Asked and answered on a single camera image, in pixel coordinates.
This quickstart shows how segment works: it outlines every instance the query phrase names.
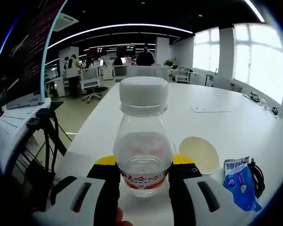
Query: bottle label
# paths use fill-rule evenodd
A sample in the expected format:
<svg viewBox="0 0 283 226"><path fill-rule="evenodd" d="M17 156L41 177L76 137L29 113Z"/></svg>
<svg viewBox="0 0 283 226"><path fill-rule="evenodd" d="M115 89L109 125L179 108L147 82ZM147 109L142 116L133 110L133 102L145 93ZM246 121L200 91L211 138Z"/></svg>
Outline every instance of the bottle label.
<svg viewBox="0 0 283 226"><path fill-rule="evenodd" d="M160 187L166 178L167 172L166 169L157 173L132 174L121 170L126 184L131 188L140 190Z"/></svg>

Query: plastic water bottle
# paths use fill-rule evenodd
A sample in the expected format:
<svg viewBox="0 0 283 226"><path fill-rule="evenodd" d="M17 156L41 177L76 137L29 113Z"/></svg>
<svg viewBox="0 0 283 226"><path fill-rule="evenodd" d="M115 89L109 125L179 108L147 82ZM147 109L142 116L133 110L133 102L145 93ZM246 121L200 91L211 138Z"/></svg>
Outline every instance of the plastic water bottle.
<svg viewBox="0 0 283 226"><path fill-rule="evenodd" d="M149 197L162 186L174 156L162 121L162 113L167 110L167 81L127 78L121 81L119 93L124 116L114 155L134 195Z"/></svg>

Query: blue edge light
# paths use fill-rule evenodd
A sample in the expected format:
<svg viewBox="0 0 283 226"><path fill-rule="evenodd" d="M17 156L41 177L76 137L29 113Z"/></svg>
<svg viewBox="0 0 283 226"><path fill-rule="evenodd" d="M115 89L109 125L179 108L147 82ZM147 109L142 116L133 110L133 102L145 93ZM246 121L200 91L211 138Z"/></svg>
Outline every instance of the blue edge light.
<svg viewBox="0 0 283 226"><path fill-rule="evenodd" d="M45 79L44 78L45 77L45 60L46 60L47 48L49 46L50 37L51 37L51 34L53 32L53 28L56 25L56 22L58 20L58 16L60 15L60 13L61 13L62 9L64 8L65 4L67 3L67 1L68 0L64 1L63 5L61 6L60 10L58 11L56 18L54 19L54 21L51 25L51 28L50 28L50 31L49 31L49 34L48 34L48 37L47 37L47 40L46 40L46 44L45 44L44 52L43 52L43 58L42 58L41 81L44 81L44 79ZM42 100L45 101L45 90L44 90L44 85L42 85L42 82L40 82L40 90L41 90Z"/></svg>
<svg viewBox="0 0 283 226"><path fill-rule="evenodd" d="M2 46L1 46L1 48L0 48L0 54L1 54L2 50L3 50L3 47L4 47L4 45L5 45L6 40L8 39L8 37L9 37L11 31L13 30L15 24L18 22L20 16L21 16L21 15L19 15L19 16L17 17L17 19L13 22L12 26L10 27L10 29L9 29L9 31L8 31L8 33L7 33L7 35L6 35L5 39L4 39L4 41L3 41L3 43L2 43Z"/></svg>

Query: white bottle cap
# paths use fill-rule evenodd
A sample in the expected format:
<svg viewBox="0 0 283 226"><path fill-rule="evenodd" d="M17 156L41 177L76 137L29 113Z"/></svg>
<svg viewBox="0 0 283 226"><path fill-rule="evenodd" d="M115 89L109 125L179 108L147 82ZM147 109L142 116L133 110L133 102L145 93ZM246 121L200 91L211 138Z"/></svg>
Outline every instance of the white bottle cap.
<svg viewBox="0 0 283 226"><path fill-rule="evenodd" d="M119 84L121 109L125 114L151 116L163 113L168 95L167 81L157 77L131 77Z"/></svg>

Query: black ceiling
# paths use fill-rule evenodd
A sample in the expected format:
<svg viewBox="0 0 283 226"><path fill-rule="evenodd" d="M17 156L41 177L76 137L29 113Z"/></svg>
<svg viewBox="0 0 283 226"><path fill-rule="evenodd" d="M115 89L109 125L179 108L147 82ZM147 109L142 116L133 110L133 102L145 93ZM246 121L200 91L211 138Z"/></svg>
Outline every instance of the black ceiling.
<svg viewBox="0 0 283 226"><path fill-rule="evenodd" d="M74 17L79 22L62 31L54 32L50 39L50 45L78 32L113 24L159 24L196 33L217 26L259 22L243 0L176 0L172 3L162 0L144 0L143 2L144 4L142 4L141 0L68 0L62 12ZM107 28L73 37L50 48L46 62L56 59L60 50L71 45L79 46L80 55L82 55L84 54L84 49L92 46L122 43L154 43L155 38L159 36L157 34L144 34L145 32L176 36L169 37L170 43L178 40L177 37L184 39L191 36L191 34L182 31L157 27L128 26Z"/></svg>

